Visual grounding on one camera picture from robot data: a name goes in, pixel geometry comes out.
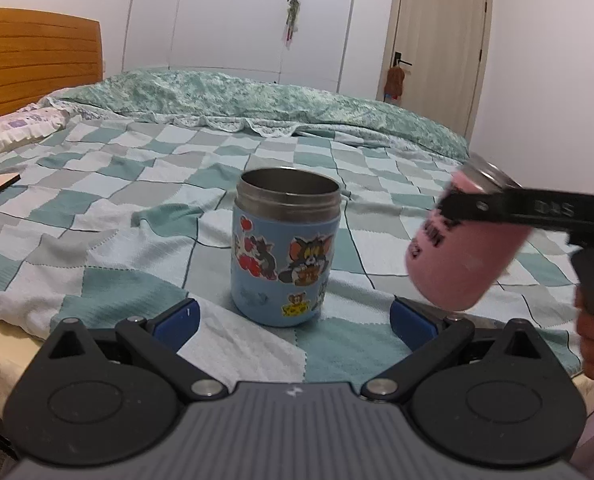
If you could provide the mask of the person's right hand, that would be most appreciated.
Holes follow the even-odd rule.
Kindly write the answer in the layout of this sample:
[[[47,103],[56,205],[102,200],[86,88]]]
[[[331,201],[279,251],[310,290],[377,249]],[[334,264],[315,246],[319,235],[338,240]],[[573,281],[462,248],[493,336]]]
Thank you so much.
[[[587,311],[584,295],[580,286],[575,290],[575,307],[579,310],[576,332],[580,337],[582,371],[594,380],[594,316]]]

